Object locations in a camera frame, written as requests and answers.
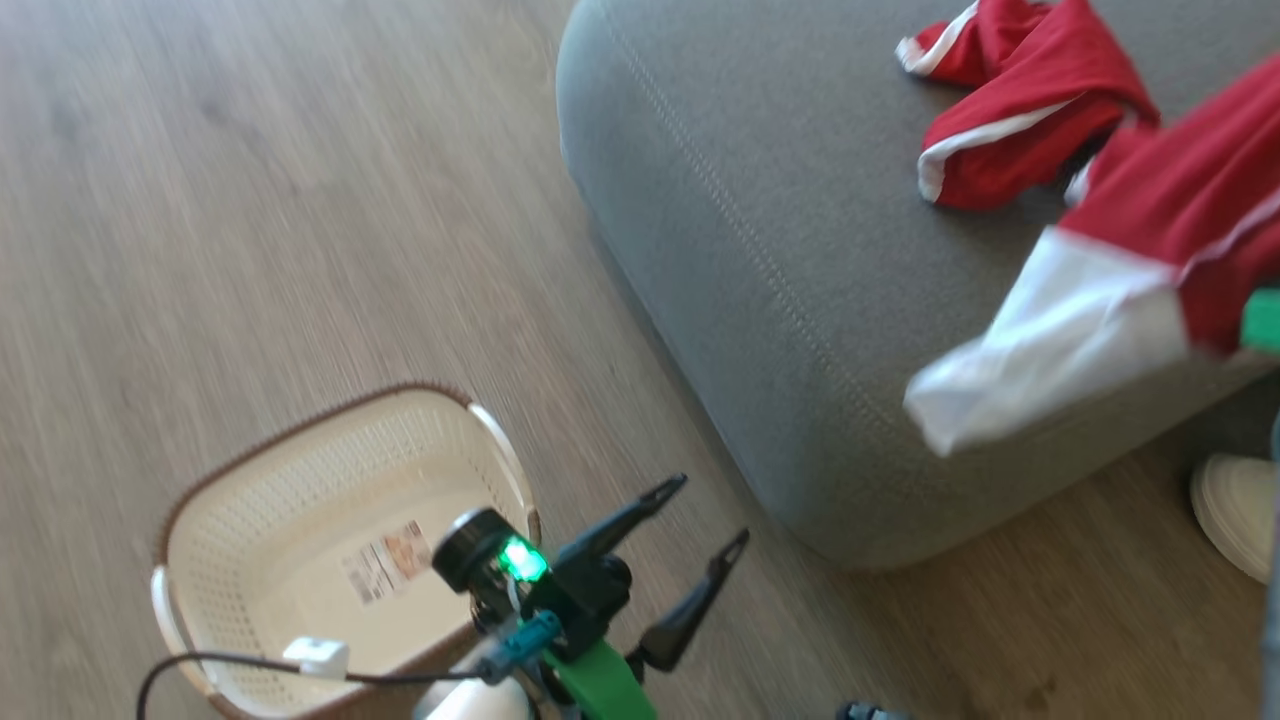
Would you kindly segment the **cream plastic laundry basket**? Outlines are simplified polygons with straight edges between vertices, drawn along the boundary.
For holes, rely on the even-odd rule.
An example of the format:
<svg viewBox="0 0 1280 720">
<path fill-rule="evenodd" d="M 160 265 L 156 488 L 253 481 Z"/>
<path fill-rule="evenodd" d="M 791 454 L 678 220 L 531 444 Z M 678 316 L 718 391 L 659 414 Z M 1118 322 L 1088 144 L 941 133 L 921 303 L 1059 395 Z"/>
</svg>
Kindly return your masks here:
<svg viewBox="0 0 1280 720">
<path fill-rule="evenodd" d="M 172 653 L 276 660 L 343 641 L 357 674 L 443 673 L 477 639 L 472 605 L 431 570 L 362 606 L 340 557 L 417 520 L 436 547 L 495 509 L 535 544 L 532 489 L 494 416 L 435 382 L 379 389 L 265 439 L 191 486 L 157 536 L 150 594 Z"/>
</svg>

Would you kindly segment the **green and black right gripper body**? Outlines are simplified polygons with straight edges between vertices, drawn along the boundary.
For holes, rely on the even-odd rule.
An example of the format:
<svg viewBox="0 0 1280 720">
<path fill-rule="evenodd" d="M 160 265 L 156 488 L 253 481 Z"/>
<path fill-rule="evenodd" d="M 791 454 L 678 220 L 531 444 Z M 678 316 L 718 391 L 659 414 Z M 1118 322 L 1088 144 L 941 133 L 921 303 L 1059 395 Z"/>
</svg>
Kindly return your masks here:
<svg viewBox="0 0 1280 720">
<path fill-rule="evenodd" d="M 1240 347 L 1280 357 L 1280 288 L 1258 288 L 1242 314 Z"/>
</svg>

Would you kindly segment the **white sneaker with black laces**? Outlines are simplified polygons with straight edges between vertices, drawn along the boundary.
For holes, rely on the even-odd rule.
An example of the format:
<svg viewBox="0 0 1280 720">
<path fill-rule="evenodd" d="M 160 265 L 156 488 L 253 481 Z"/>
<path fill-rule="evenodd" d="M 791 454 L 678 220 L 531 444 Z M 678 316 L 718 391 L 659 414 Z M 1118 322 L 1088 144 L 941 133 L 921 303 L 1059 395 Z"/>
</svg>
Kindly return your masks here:
<svg viewBox="0 0 1280 720">
<path fill-rule="evenodd" d="M 1211 544 L 1236 569 L 1270 583 L 1280 496 L 1280 465 L 1216 454 L 1190 480 L 1190 503 Z"/>
</svg>

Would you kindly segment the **paper label sticker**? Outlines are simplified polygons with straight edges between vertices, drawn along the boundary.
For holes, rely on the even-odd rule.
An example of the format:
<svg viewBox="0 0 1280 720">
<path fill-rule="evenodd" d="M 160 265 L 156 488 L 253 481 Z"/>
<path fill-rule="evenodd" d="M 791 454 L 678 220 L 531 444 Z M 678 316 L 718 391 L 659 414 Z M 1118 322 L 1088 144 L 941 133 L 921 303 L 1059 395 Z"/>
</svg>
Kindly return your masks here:
<svg viewBox="0 0 1280 720">
<path fill-rule="evenodd" d="M 362 606 L 403 594 L 430 570 L 431 547 L 417 520 L 401 523 L 340 557 L 340 569 Z"/>
</svg>

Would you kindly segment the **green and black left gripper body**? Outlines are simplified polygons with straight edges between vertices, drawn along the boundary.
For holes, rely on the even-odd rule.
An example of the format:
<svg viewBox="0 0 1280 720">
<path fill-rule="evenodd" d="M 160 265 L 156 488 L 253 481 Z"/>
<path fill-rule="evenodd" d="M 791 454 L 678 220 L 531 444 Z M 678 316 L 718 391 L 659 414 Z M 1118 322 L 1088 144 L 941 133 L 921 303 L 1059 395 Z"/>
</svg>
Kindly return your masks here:
<svg viewBox="0 0 1280 720">
<path fill-rule="evenodd" d="M 548 570 L 525 594 L 520 621 L 548 635 L 535 660 L 561 720 L 657 720 L 643 664 L 607 639 L 630 587 L 626 562 L 605 556 Z"/>
</svg>

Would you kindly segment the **red garment with white sleeve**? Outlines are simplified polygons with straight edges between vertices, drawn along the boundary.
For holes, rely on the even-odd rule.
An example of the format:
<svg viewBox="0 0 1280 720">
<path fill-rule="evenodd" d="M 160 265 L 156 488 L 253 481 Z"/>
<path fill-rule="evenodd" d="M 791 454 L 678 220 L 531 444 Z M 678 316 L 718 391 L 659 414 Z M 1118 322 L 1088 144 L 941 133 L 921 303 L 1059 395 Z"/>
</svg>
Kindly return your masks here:
<svg viewBox="0 0 1280 720">
<path fill-rule="evenodd" d="M 904 406 L 940 456 L 1183 363 L 1233 355 L 1280 279 L 1280 53 L 1157 131 L 1121 131 L 1039 233 L 988 328 Z"/>
</svg>

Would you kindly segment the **red shorts with white stripes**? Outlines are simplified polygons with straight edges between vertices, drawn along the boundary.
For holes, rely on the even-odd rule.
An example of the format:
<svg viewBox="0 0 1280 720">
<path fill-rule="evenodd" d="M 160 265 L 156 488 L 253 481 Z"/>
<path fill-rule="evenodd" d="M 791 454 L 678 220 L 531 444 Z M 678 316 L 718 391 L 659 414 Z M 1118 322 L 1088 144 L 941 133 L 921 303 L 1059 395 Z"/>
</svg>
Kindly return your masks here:
<svg viewBox="0 0 1280 720">
<path fill-rule="evenodd" d="M 901 38 L 901 68 L 965 95 L 925 131 L 922 197 L 969 211 L 1001 208 L 1053 181 L 1089 141 L 1161 114 L 1089 0 L 972 0 Z"/>
</svg>

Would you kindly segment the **grey fabric sofa seat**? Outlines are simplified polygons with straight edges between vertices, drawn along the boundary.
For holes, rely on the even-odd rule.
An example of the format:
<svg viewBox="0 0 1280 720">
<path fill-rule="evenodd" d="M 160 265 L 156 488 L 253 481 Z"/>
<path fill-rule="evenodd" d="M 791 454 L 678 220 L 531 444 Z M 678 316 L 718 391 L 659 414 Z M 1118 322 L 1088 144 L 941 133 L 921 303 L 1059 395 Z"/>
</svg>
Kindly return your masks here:
<svg viewBox="0 0 1280 720">
<path fill-rule="evenodd" d="M 915 160 L 954 92 L 893 46 L 972 0 L 577 0 L 561 147 L 600 236 L 760 503 L 846 569 L 931 559 L 1251 387 L 1188 363 L 937 457 L 909 378 L 979 334 L 1060 205 L 941 211 Z"/>
</svg>

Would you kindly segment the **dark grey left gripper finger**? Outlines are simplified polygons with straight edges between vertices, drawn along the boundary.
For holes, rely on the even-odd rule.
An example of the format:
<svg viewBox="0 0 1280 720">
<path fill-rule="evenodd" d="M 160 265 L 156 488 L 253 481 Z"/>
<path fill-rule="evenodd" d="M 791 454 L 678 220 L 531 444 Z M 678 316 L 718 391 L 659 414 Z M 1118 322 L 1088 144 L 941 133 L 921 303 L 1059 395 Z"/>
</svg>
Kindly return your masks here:
<svg viewBox="0 0 1280 720">
<path fill-rule="evenodd" d="M 585 568 L 588 564 L 612 553 L 637 527 L 660 512 L 687 482 L 686 474 L 673 474 L 608 518 L 588 528 L 561 548 L 552 564 L 552 570 L 562 573 L 571 568 Z"/>
<path fill-rule="evenodd" d="M 751 532 L 741 529 L 709 559 L 695 587 L 641 634 L 637 644 L 627 653 L 632 674 L 644 674 L 648 669 L 671 674 L 677 667 L 750 538 Z"/>
</svg>

